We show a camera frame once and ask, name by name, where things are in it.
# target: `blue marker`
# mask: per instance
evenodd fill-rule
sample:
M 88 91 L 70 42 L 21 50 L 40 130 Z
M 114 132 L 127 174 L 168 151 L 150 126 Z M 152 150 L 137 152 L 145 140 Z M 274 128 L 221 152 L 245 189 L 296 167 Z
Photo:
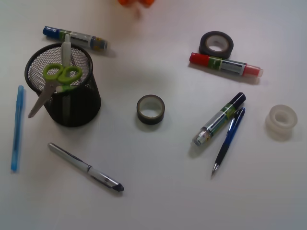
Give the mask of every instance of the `blue marker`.
M 15 131 L 14 131 L 14 141 L 13 141 L 13 153 L 12 153 L 12 164 L 11 170 L 13 172 L 17 171 L 18 166 L 18 155 L 20 146 L 20 136 L 21 136 L 21 119 L 24 106 L 24 87 L 22 85 L 18 86 L 18 94 L 16 101 L 16 112 L 15 112 Z
M 49 26 L 45 26 L 43 34 L 61 42 L 64 42 L 65 35 L 69 35 L 71 43 L 78 46 L 85 46 L 91 48 L 92 50 L 106 51 L 108 46 L 108 42 L 100 37 L 81 34 L 69 30 L 62 30 Z

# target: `red marker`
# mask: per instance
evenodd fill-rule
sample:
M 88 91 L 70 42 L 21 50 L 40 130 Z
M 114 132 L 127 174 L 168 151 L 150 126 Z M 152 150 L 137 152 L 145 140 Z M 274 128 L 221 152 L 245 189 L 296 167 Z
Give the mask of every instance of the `red marker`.
M 251 66 L 247 63 L 212 57 L 209 55 L 192 53 L 190 62 L 197 65 L 206 66 L 211 69 L 236 74 L 243 77 L 261 77 L 263 69 Z

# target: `clear tape roll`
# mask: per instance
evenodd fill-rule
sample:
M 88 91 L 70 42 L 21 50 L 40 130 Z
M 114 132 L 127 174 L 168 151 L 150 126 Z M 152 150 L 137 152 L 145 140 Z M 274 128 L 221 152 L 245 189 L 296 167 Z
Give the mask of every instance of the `clear tape roll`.
M 289 106 L 278 104 L 270 110 L 265 124 L 276 133 L 287 134 L 296 126 L 297 115 Z

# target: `blue mechanical pencil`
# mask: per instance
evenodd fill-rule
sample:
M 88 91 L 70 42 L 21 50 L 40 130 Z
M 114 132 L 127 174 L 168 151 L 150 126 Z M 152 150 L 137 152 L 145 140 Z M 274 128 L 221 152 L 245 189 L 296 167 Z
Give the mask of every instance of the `blue mechanical pencil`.
M 232 139 L 234 138 L 234 136 L 236 134 L 236 131 L 238 129 L 238 126 L 239 126 L 243 116 L 244 116 L 244 113 L 245 113 L 245 108 L 242 107 L 241 109 L 236 111 L 234 118 L 232 118 L 229 130 L 227 132 L 226 139 L 225 139 L 225 141 L 224 141 L 224 143 L 223 143 L 223 145 L 222 145 L 222 147 L 220 149 L 220 152 L 217 155 L 217 158 L 215 160 L 215 165 L 214 165 L 214 168 L 212 170 L 211 177 L 215 174 L 215 172 L 220 167 L 220 165 L 221 165 L 221 163 L 222 163 L 222 161 L 224 159 L 224 156 L 226 155 L 226 153 L 228 151 L 230 143 L 231 143 Z

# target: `silver pen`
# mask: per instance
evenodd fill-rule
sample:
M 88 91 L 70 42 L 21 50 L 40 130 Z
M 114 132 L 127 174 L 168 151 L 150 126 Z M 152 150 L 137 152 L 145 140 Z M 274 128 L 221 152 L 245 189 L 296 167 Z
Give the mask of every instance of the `silver pen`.
M 79 168 L 81 171 L 88 173 L 91 177 L 93 177 L 95 180 L 99 181 L 106 187 L 112 188 L 118 192 L 124 191 L 124 187 L 121 185 L 121 183 L 118 183 L 117 181 L 103 174 L 99 170 L 94 169 L 91 165 L 83 162 L 82 160 L 72 155 L 71 153 L 65 151 L 64 149 L 60 148 L 59 146 L 50 142 L 48 143 L 48 147 L 50 148 L 51 151 L 58 154 L 65 160 L 69 161 L 71 164 Z

